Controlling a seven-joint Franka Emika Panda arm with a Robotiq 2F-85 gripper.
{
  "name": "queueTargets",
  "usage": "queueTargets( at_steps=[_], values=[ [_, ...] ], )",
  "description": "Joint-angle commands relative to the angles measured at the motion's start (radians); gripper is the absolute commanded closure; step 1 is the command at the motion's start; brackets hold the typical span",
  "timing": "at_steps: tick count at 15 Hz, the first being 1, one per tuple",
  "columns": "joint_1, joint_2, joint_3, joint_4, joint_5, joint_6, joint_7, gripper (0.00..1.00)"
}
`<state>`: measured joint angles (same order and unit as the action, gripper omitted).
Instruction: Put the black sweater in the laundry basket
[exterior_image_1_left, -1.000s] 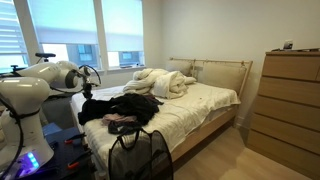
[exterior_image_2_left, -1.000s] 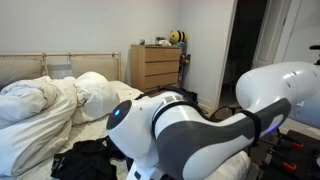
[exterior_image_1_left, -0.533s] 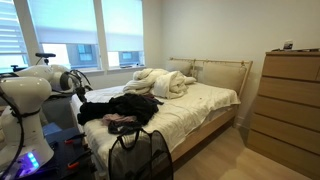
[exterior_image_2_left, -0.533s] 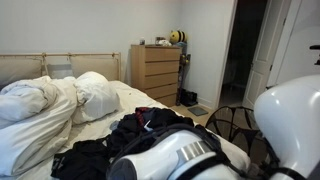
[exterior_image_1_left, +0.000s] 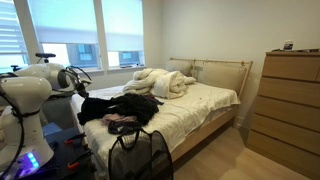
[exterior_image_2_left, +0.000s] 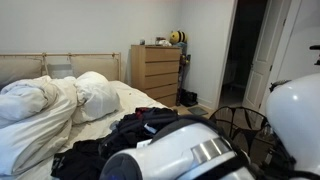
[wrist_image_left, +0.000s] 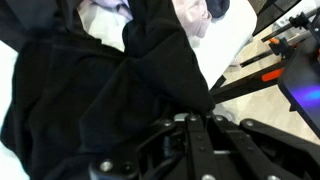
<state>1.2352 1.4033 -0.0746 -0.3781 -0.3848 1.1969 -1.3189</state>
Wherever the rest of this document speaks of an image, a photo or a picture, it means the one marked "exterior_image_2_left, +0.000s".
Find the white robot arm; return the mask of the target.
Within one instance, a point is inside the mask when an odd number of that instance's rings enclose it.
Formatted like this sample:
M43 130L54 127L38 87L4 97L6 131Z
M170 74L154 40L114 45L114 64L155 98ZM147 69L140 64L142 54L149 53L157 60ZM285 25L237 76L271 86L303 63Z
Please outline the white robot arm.
M99 180L319 180L320 76L274 82L261 114L224 106L208 119L150 112L112 135L148 130L109 153Z

